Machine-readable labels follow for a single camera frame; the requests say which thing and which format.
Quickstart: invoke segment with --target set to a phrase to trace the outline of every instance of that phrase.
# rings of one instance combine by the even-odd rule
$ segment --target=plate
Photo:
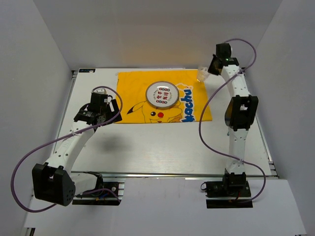
[[[173,106],[177,102],[179,92],[172,83],[159,81],[148,87],[146,97],[152,106],[166,108]]]

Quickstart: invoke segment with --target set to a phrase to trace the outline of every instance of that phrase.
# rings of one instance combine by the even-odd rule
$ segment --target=yellow towel
[[[123,120],[119,123],[199,121],[208,97],[204,83],[198,82],[196,76],[197,70],[120,72],[117,92],[123,99],[124,107]],[[168,81],[178,88],[179,100],[174,106],[156,108],[149,104],[146,99],[146,90],[157,81]],[[160,112],[163,113],[162,118],[157,116]],[[212,120],[209,107],[203,116],[203,121],[205,120]]]

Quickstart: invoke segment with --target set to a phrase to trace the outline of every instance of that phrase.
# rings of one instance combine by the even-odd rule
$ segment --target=white tabletop
[[[94,87],[109,86],[116,89],[118,72],[139,70],[153,69],[96,69],[95,73],[78,73],[60,135],[68,133],[80,107],[90,101]],[[222,77],[210,76],[205,82],[208,96],[223,82]],[[229,101],[228,89],[223,88],[210,104],[213,121],[202,123],[204,140],[226,153],[229,137],[224,113]],[[245,159],[259,165],[267,175],[271,174],[256,120],[247,137]],[[226,160],[227,157],[211,152],[202,144],[197,122],[111,124],[96,131],[82,149],[72,170],[222,175]],[[252,166],[246,166],[246,173],[261,175]]]
[[[55,206],[31,214],[35,236],[293,236],[305,229],[287,180],[268,180],[253,208],[207,209],[203,180],[131,178],[119,206]],[[249,180],[255,195],[262,180]],[[30,208],[51,203],[32,199]]]

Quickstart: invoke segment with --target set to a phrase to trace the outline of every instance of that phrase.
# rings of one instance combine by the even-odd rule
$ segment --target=gray wall
[[[0,235],[20,235],[26,213],[14,202],[10,178],[19,159],[52,139],[71,72],[32,0],[0,1]],[[28,206],[31,172],[49,148],[30,157],[16,177]]]
[[[258,46],[282,0],[34,0],[71,69],[208,65],[232,37]],[[250,48],[234,43],[242,65]]]
[[[315,235],[314,9],[314,0],[284,0],[247,73],[278,174],[288,179],[308,235]]]

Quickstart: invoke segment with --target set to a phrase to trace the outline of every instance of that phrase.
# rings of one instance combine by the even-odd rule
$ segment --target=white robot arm
[[[67,206],[74,196],[87,190],[102,188],[102,175],[95,172],[71,173],[71,169],[85,143],[93,136],[96,129],[75,133],[111,119],[118,112],[115,99],[111,100],[114,111],[111,111],[106,91],[92,91],[91,102],[84,105],[74,118],[69,131],[70,136],[64,139],[60,147],[41,164],[32,170],[34,195],[37,199]],[[113,122],[122,120],[118,115]]]
[[[248,91],[244,73],[241,72],[236,58],[231,57],[232,50],[228,43],[216,45],[216,54],[209,66],[208,73],[221,75],[226,82],[231,95],[231,101],[225,112],[225,124],[229,133],[229,154],[240,160],[230,158],[225,167],[222,180],[222,196],[240,193],[247,187],[245,167],[242,162],[245,157],[245,142],[252,125],[258,98]]]
[[[237,65],[224,66],[221,71],[221,76],[225,81],[228,81],[233,75],[235,75],[241,68]],[[234,80],[227,84],[231,97],[240,96],[248,97],[250,92],[247,89],[244,74],[239,74]],[[240,109],[247,109],[245,106],[241,106]],[[241,160],[245,158],[245,141],[248,133],[248,129],[237,129],[234,131],[230,126],[228,127],[228,133],[230,137],[229,142],[229,154],[236,156]],[[242,174],[245,172],[244,163],[234,159],[229,159],[226,164],[226,170],[229,173]]]

